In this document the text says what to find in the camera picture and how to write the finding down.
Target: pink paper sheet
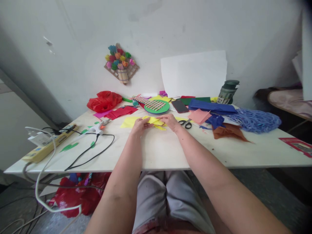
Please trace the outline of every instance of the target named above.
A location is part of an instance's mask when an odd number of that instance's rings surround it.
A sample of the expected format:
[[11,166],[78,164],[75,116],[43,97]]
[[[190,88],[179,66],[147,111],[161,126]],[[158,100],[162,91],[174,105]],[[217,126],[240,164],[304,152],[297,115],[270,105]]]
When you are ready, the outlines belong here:
[[207,119],[209,119],[209,117],[211,116],[211,114],[207,111],[202,111],[201,109],[197,109],[196,111],[194,111],[193,113],[191,113],[189,115],[189,119],[195,121],[196,123],[198,123],[199,125],[203,124]]
[[109,111],[106,111],[106,112],[102,112],[102,113],[95,113],[94,116],[98,117],[98,118],[102,118],[104,115],[107,115],[111,111],[112,110],[109,110]]

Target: white table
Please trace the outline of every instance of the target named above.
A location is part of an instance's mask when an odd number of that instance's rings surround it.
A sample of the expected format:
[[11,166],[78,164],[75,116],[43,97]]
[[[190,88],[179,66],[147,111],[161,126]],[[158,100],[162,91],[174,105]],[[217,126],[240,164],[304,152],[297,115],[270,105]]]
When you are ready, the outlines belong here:
[[[122,102],[119,106],[128,105]],[[178,114],[171,112],[175,116],[187,118],[189,113]],[[94,112],[89,110],[72,123],[80,126],[78,131],[88,129],[98,118],[93,116]],[[155,116],[140,108],[132,116],[143,117],[145,115]],[[88,162],[87,164],[71,169],[67,172],[109,172],[112,171],[123,150],[130,128],[120,128],[124,119],[129,115],[119,117],[106,125],[105,133],[114,134],[115,141],[104,153]],[[143,170],[187,170],[189,165],[183,154],[176,135],[167,128],[161,131],[156,128],[146,130],[142,138],[143,151]],[[209,149],[226,167],[228,168],[255,168],[255,167],[291,167],[291,166],[311,166],[312,159],[306,157],[301,152],[291,148],[286,143],[279,140],[280,137],[293,137],[288,133],[275,129],[269,133],[260,135],[245,132],[244,136],[254,142],[243,142],[234,138],[214,139],[212,130],[199,129],[193,124],[188,130],[201,144]],[[46,168],[46,173],[63,173],[64,170],[85,150],[92,141],[95,141],[95,135],[86,135],[78,142],[79,144],[65,152],[60,151],[70,143],[77,134],[72,134],[69,139],[57,147],[54,158]],[[112,141],[112,136],[100,136],[96,146],[86,152],[75,165],[79,165],[92,158],[97,153],[106,148]],[[38,164],[32,164],[28,167],[29,173],[39,173],[46,164],[49,156]],[[9,167],[5,173],[20,174],[26,164],[25,161],[19,160]]]

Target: person's right arm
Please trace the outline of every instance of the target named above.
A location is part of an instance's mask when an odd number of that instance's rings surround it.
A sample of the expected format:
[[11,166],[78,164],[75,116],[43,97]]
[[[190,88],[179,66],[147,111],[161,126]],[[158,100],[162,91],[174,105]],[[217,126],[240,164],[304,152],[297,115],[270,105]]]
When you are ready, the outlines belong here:
[[158,119],[176,133],[190,168],[205,189],[218,215],[233,234],[291,233],[172,114],[162,115]]

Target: glue gun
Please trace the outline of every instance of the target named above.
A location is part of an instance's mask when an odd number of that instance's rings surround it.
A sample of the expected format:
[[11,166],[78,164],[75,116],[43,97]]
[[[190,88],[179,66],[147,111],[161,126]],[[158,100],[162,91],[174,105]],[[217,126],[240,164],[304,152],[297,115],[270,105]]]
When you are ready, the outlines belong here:
[[99,122],[98,124],[91,127],[88,132],[95,132],[96,134],[103,135],[104,134],[103,128],[105,128],[105,125],[108,124],[110,122],[110,120],[111,119]]

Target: smartphone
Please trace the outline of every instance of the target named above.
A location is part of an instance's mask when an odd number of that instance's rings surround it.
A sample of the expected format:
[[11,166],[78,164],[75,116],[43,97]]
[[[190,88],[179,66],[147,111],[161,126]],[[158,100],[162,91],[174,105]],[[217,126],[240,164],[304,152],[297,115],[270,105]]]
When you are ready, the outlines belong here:
[[171,103],[178,113],[186,113],[189,111],[180,100],[176,100]]

